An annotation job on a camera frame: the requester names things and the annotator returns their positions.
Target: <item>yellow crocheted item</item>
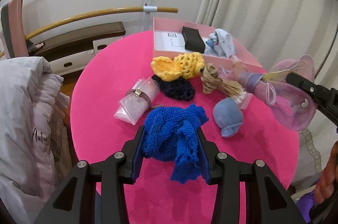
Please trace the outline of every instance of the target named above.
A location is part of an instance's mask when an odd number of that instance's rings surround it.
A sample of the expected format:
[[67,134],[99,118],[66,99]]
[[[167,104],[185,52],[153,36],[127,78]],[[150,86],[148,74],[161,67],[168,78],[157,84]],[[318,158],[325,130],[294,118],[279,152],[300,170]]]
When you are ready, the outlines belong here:
[[204,60],[198,52],[179,54],[174,60],[160,56],[153,58],[151,67],[162,80],[174,81],[180,76],[189,79],[199,75],[203,72]]
[[182,67],[182,77],[185,79],[199,75],[204,69],[204,59],[198,52],[179,54],[174,58],[174,62]]
[[154,57],[151,67],[158,77],[164,81],[174,81],[182,75],[182,68],[178,63],[174,63],[169,57]]

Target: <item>pink round table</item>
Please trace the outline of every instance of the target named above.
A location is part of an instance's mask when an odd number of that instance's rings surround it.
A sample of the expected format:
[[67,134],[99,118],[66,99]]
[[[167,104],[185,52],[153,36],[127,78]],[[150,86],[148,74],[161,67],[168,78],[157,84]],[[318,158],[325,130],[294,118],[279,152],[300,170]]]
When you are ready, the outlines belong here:
[[[113,117],[119,100],[139,78],[153,75],[153,33],[137,33],[102,50],[86,66],[75,86],[71,105],[71,130],[78,158],[95,163],[120,151],[125,141],[133,139],[146,114],[133,126]],[[191,80],[196,90],[192,101],[182,102],[159,93],[154,104],[188,107],[202,106],[209,121],[202,130],[220,151],[236,160],[253,163],[262,159],[287,188],[296,169],[298,133],[282,126],[263,102],[253,97],[243,110],[244,122],[239,132],[223,138],[212,111],[224,94],[202,92],[199,77]],[[200,176],[180,184],[170,180],[173,162],[144,159],[141,174],[134,185],[125,185],[127,210],[131,224],[211,222],[217,186],[208,186]],[[240,223],[245,223],[245,189],[241,185]]]

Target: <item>pink sheer fabric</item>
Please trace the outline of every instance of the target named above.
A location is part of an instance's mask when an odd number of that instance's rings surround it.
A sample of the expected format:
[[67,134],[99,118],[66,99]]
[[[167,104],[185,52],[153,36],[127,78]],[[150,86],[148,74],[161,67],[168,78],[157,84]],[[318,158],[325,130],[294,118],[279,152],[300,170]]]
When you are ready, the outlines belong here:
[[285,82],[290,72],[297,72],[310,81],[314,79],[314,64],[310,55],[297,61],[286,59],[271,68],[271,73],[250,73],[241,62],[235,62],[232,70],[219,69],[219,77],[238,81],[247,92],[253,93],[268,105],[276,119],[294,131],[301,131],[310,124],[317,105],[304,91]]

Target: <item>purple fabric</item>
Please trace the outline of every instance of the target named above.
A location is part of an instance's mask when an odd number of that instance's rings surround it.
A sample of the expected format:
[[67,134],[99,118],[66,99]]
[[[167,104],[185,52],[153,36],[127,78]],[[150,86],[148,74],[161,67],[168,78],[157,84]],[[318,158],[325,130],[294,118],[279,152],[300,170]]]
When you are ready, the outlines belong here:
[[238,77],[238,82],[245,88],[245,90],[251,94],[254,93],[254,89],[263,77],[264,74],[256,74],[250,72],[241,73]]
[[253,93],[269,107],[276,103],[276,91],[270,83],[259,81]]
[[309,223],[311,221],[310,209],[313,207],[314,204],[314,190],[310,193],[303,195],[296,204],[306,223]]

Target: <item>light blue sock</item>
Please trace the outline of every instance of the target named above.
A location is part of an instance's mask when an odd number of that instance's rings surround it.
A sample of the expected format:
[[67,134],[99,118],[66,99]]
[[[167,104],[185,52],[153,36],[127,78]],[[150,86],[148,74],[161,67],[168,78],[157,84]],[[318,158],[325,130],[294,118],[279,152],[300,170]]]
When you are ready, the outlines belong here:
[[243,114],[232,98],[218,102],[213,111],[216,124],[221,128],[223,137],[233,136],[243,124]]

